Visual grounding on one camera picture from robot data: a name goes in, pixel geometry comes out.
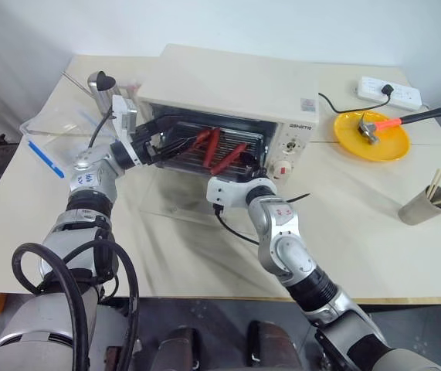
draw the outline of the yellow plate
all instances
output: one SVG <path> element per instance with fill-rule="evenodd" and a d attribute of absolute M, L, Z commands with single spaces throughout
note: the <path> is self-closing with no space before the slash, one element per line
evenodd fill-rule
<path fill-rule="evenodd" d="M 363 112 L 339 114 L 334 122 L 338 141 L 349 152 L 371 161 L 393 161 L 404 157 L 411 148 L 409 136 L 400 126 L 377 131 L 379 142 L 370 145 L 359 133 L 358 125 Z M 384 121 L 388 117 L 378 112 L 366 111 L 366 121 Z"/>

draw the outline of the oven control knob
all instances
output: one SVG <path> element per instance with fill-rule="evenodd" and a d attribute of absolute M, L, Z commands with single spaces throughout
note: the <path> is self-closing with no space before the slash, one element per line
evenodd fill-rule
<path fill-rule="evenodd" d="M 273 177 L 275 179 L 286 178 L 292 172 L 292 165 L 287 160 L 279 160 L 273 164 Z"/>

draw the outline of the hammer head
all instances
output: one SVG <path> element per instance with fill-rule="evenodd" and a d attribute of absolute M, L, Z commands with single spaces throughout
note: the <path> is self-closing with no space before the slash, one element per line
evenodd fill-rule
<path fill-rule="evenodd" d="M 361 120 L 359 120 L 358 130 L 363 137 L 368 139 L 370 145 L 374 145 L 380 141 L 375 135 L 376 125 L 372 122 L 366 122 L 364 114 L 361 116 Z"/>

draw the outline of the chopsticks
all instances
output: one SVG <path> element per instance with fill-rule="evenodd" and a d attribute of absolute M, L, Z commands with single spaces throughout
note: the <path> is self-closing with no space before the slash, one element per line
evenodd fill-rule
<path fill-rule="evenodd" d="M 436 170 L 435 176 L 433 176 L 433 180 L 428 187 L 428 192 L 426 192 L 426 198 L 431 201 L 433 196 L 435 195 L 436 190 L 439 186 L 439 181 L 441 180 L 441 168 Z M 441 199 L 432 203 L 433 205 L 439 205 L 441 203 Z"/>

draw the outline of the paper cup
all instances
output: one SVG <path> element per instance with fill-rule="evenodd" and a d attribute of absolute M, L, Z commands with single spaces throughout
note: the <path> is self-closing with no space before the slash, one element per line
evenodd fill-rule
<path fill-rule="evenodd" d="M 429 186 L 399 210 L 399 218 L 402 222 L 415 226 L 441 214 L 441 203 L 433 205 L 435 201 L 441 200 L 441 187 L 436 189 L 431 200 L 426 197 L 428 188 Z"/>

